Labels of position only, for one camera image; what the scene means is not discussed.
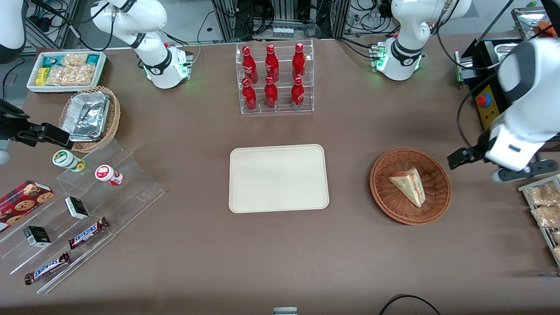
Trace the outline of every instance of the brown wicker basket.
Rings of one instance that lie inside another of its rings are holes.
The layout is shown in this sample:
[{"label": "brown wicker basket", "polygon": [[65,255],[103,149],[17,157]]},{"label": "brown wicker basket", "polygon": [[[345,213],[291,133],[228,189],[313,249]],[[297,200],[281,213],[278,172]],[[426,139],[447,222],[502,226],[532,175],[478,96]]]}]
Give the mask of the brown wicker basket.
[{"label": "brown wicker basket", "polygon": [[[89,153],[93,151],[95,148],[99,147],[100,145],[111,141],[115,137],[116,130],[119,128],[119,119],[120,119],[120,104],[119,100],[116,99],[115,94],[111,92],[111,90],[107,89],[103,86],[95,86],[91,87],[86,90],[82,90],[78,92],[79,94],[86,94],[86,93],[93,93],[93,92],[104,92],[109,94],[111,97],[111,103],[109,105],[109,114],[107,115],[107,122],[105,123],[105,131],[103,138],[97,142],[74,142],[74,146],[72,150]],[[70,100],[66,102],[66,106],[62,110],[62,115],[60,115],[60,119],[58,119],[58,127],[62,127],[62,123],[64,122],[64,118],[66,117],[66,111],[68,110],[68,106],[70,105]]]},{"label": "brown wicker basket", "polygon": [[[415,167],[420,174],[426,201],[416,207],[389,177]],[[393,219],[409,224],[428,224],[439,219],[451,202],[451,183],[441,165],[427,153],[403,147],[383,153],[370,173],[370,188],[379,207]]]}]

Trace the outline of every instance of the red bottle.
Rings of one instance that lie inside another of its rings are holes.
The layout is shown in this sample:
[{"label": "red bottle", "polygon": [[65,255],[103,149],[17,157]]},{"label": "red bottle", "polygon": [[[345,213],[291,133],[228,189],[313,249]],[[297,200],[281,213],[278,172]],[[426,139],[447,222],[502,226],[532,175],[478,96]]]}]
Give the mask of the red bottle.
[{"label": "red bottle", "polygon": [[256,74],[255,58],[251,55],[251,49],[248,46],[244,46],[242,51],[243,72],[245,72],[245,77],[249,78],[252,84],[256,84],[259,82],[259,75]]},{"label": "red bottle", "polygon": [[264,87],[264,95],[267,97],[267,107],[275,109],[278,105],[278,89],[274,84],[272,76],[267,77],[267,85]]},{"label": "red bottle", "polygon": [[271,76],[275,83],[278,82],[280,80],[280,68],[273,44],[267,45],[267,58],[264,64],[267,67],[267,76]]},{"label": "red bottle", "polygon": [[300,110],[304,107],[304,93],[305,89],[301,85],[301,77],[298,76],[293,81],[292,86],[292,109],[293,110]]},{"label": "red bottle", "polygon": [[243,102],[245,103],[245,107],[250,112],[256,111],[256,94],[255,90],[251,86],[251,81],[248,78],[243,78],[242,82],[243,89],[241,93],[243,94]]},{"label": "red bottle", "polygon": [[296,77],[303,77],[305,74],[305,55],[304,55],[304,45],[302,43],[296,44],[296,53],[293,55],[292,59],[292,76],[295,80]]}]

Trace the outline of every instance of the small black box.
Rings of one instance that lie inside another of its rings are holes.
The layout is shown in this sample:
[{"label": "small black box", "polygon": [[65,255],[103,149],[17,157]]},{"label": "small black box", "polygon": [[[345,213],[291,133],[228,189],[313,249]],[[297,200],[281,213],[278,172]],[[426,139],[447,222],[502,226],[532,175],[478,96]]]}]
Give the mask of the small black box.
[{"label": "small black box", "polygon": [[45,228],[40,226],[27,226],[24,228],[24,234],[31,246],[47,247],[51,243],[49,236],[46,234]]},{"label": "small black box", "polygon": [[66,207],[70,211],[70,215],[76,219],[85,220],[89,214],[83,205],[83,202],[76,197],[68,197],[64,200],[66,202]]}]

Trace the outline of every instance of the plastic bag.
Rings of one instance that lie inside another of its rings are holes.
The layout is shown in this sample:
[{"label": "plastic bag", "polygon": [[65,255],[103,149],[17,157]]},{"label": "plastic bag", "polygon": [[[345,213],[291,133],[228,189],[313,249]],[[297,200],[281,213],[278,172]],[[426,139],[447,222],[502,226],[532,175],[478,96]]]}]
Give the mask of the plastic bag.
[{"label": "plastic bag", "polygon": [[535,209],[535,219],[543,228],[560,226],[560,211],[558,206],[538,207]]},{"label": "plastic bag", "polygon": [[80,68],[78,74],[76,75],[75,85],[90,85],[91,81],[94,79],[95,66],[88,63]]},{"label": "plastic bag", "polygon": [[52,66],[50,68],[49,76],[45,80],[45,85],[62,85],[62,77],[66,67]]},{"label": "plastic bag", "polygon": [[88,54],[66,54],[62,59],[65,66],[81,67],[86,64]]},{"label": "plastic bag", "polygon": [[552,238],[554,239],[556,244],[560,244],[560,231],[553,232]]},{"label": "plastic bag", "polygon": [[527,194],[535,206],[552,206],[560,202],[560,192],[554,182],[547,182],[527,189]]}]

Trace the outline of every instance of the cable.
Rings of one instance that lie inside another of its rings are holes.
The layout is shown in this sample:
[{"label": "cable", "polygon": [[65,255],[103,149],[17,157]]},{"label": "cable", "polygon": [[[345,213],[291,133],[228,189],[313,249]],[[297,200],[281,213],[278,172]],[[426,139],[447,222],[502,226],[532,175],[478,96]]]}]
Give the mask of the cable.
[{"label": "cable", "polygon": [[13,66],[10,70],[8,70],[8,72],[6,72],[6,75],[4,76],[4,80],[2,80],[2,97],[1,99],[6,99],[6,92],[4,90],[4,88],[6,87],[6,79],[8,78],[8,75],[10,74],[10,72],[12,72],[12,70],[14,70],[15,68],[21,66],[22,64],[25,63],[25,59],[23,57],[18,57],[19,59],[21,59],[21,62],[18,63],[17,65]]},{"label": "cable", "polygon": [[432,305],[432,303],[430,303],[430,302],[424,300],[424,299],[421,298],[421,297],[417,297],[416,295],[412,295],[412,294],[403,294],[403,295],[399,295],[399,296],[397,296],[397,297],[391,298],[391,299],[387,302],[387,304],[385,304],[385,306],[383,306],[383,309],[381,309],[381,312],[379,312],[379,315],[383,315],[383,313],[385,312],[385,310],[387,309],[387,307],[389,307],[389,305],[391,305],[391,303],[393,303],[394,301],[396,301],[396,300],[398,300],[398,299],[402,299],[402,298],[413,298],[413,299],[420,300],[420,301],[422,301],[422,302],[428,304],[428,306],[430,306],[430,307],[433,309],[433,311],[436,312],[437,315],[441,315],[441,313],[437,310],[436,307],[434,307],[434,306]]},{"label": "cable", "polygon": [[369,59],[370,61],[372,61],[372,60],[379,60],[379,58],[377,58],[377,57],[371,58],[371,57],[368,56],[368,55],[364,55],[364,54],[360,53],[359,51],[355,50],[354,47],[350,46],[350,45],[349,45],[348,43],[346,43],[345,41],[339,40],[339,42],[341,42],[341,43],[343,43],[344,45],[348,46],[348,48],[350,48],[353,52],[357,53],[358,55],[360,55],[360,56],[362,56],[362,57],[366,57],[366,58]]},{"label": "cable", "polygon": [[465,142],[465,144],[467,146],[469,146],[469,148],[472,148],[473,146],[470,144],[469,140],[467,140],[465,133],[463,133],[463,128],[461,127],[461,111],[463,109],[463,106],[465,105],[466,101],[470,98],[470,96],[477,90],[479,90],[482,86],[484,86],[484,84],[488,83],[488,81],[490,81],[491,79],[493,79],[495,76],[497,75],[497,73],[494,73],[492,75],[490,75],[489,77],[485,78],[484,80],[482,80],[479,84],[477,84],[475,87],[473,87],[472,89],[470,89],[470,91],[467,93],[467,95],[465,95],[465,98],[463,98],[463,100],[461,101],[461,104],[459,105],[459,108],[457,109],[457,130],[459,131],[459,135],[461,136],[461,138],[463,139],[463,142]]},{"label": "cable", "polygon": [[204,26],[204,22],[206,22],[206,19],[208,18],[208,16],[210,16],[211,13],[216,13],[216,12],[215,11],[210,11],[208,14],[206,14],[206,17],[204,18],[204,21],[202,21],[202,24],[200,25],[200,29],[198,29],[198,34],[197,34],[198,53],[197,53],[197,57],[193,60],[192,64],[194,64],[198,60],[198,57],[200,56],[200,52],[202,51],[202,45],[200,44],[200,31],[202,31],[202,27]]},{"label": "cable", "polygon": [[74,23],[74,24],[85,24],[85,23],[89,23],[89,22],[93,21],[94,18],[96,18],[110,4],[110,3],[106,3],[104,6],[102,6],[99,9],[99,11],[95,12],[94,15],[92,15],[90,18],[88,18],[85,21],[73,21],[73,20],[70,20],[69,18],[64,17],[63,15],[58,13],[57,10],[55,10],[53,7],[51,7],[50,5],[42,2],[41,0],[31,0],[31,2],[34,3],[37,6],[40,6],[44,10],[47,10],[47,11],[51,12],[52,14],[60,17],[62,20],[64,20],[64,22],[66,22],[70,26],[71,26],[72,23]]},{"label": "cable", "polygon": [[75,30],[79,37],[78,40],[80,41],[80,43],[82,43],[87,49],[92,50],[94,52],[102,52],[103,50],[107,49],[109,47],[109,45],[111,44],[111,40],[113,39],[113,28],[115,26],[115,20],[113,19],[111,21],[111,32],[109,33],[109,40],[107,41],[107,44],[105,45],[105,47],[103,47],[102,49],[95,49],[95,48],[91,48],[89,47],[85,41],[82,40],[82,34],[80,33],[80,31]]}]

